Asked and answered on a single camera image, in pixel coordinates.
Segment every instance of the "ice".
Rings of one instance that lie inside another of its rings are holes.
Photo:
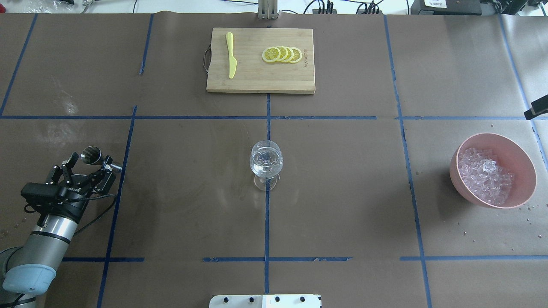
[[[459,153],[457,165],[464,184],[474,195],[500,206],[508,199],[515,176],[500,166],[497,159],[491,149],[471,147]]]

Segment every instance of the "pink bowl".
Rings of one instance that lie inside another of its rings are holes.
[[[493,150],[498,156],[497,164],[507,168],[509,172],[516,175],[510,195],[504,204],[494,206],[476,197],[463,182],[459,174],[456,158],[458,153],[464,153],[466,149],[475,147],[479,150]],[[451,181],[456,190],[468,201],[486,208],[511,209],[524,205],[531,199],[536,189],[536,172],[533,162],[525,151],[512,140],[492,133],[476,134],[459,146],[451,159],[449,166]]]

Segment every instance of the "white label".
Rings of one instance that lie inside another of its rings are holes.
[[[447,9],[447,3],[445,1],[446,0],[424,0],[424,5],[427,7]]]

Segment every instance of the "knife handle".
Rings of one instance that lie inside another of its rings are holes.
[[[234,44],[234,35],[232,34],[232,32],[227,32],[226,33],[226,45],[229,47],[229,56],[233,56],[232,55],[232,46]]]

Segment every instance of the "glass base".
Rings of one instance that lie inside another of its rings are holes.
[[[279,180],[279,174],[276,174],[273,178],[265,179],[260,178],[258,176],[255,176],[255,186],[257,186],[258,189],[262,191],[266,191],[267,183],[269,190],[274,189],[274,186],[276,186],[276,183],[278,183]]]

